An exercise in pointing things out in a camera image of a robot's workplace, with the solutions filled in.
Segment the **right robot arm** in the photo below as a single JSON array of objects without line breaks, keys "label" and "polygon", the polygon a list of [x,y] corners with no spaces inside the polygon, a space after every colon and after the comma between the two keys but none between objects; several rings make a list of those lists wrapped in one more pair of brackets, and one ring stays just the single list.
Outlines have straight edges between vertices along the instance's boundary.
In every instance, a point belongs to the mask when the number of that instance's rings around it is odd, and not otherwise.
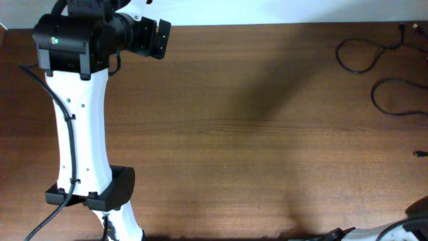
[{"label": "right robot arm", "polygon": [[403,220],[370,229],[337,228],[321,236],[322,241],[427,241],[427,196],[411,204]]}]

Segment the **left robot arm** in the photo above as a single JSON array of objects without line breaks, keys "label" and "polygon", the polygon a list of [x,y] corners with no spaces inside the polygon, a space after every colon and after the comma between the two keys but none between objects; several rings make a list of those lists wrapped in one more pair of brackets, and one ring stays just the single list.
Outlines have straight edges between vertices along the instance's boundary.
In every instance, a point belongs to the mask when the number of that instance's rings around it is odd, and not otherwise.
[{"label": "left robot arm", "polygon": [[111,165],[106,152],[104,99],[110,58],[127,51],[162,59],[171,24],[143,15],[146,1],[58,1],[33,29],[39,84],[51,96],[60,170],[46,191],[57,211],[82,204],[103,225],[104,240],[144,240],[131,205],[135,172]]}]

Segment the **black cable black plug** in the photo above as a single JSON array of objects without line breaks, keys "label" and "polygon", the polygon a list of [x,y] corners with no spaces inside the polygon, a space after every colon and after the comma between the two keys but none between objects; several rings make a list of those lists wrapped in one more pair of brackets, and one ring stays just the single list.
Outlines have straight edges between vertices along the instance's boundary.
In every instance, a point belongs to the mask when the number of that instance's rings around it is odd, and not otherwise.
[{"label": "black cable black plug", "polygon": [[366,78],[354,87],[364,94],[356,109],[359,131],[369,145],[395,151],[413,137],[427,138],[427,30],[418,23],[341,23],[344,37],[336,46],[338,65],[351,78]]}]

